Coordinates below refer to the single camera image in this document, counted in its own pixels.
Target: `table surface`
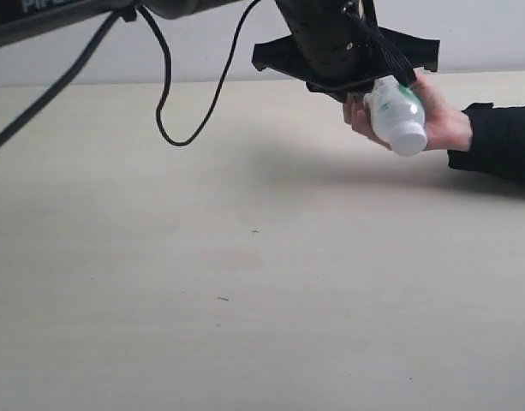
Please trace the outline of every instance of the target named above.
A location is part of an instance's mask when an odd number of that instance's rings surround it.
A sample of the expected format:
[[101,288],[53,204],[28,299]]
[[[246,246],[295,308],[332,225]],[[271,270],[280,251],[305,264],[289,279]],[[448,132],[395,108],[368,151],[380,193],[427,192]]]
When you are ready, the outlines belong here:
[[[525,73],[432,79],[525,104]],[[160,88],[73,86],[0,151],[0,410],[525,410],[525,188],[294,81],[227,84],[172,148]],[[213,90],[174,87],[177,139]]]

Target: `black sleeve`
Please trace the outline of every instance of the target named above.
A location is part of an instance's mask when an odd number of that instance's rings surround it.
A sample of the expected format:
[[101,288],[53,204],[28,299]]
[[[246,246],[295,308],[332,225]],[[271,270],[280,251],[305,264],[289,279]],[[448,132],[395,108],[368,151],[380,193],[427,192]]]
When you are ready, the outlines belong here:
[[473,129],[471,149],[449,151],[449,167],[525,184],[525,107],[472,104],[464,113]]

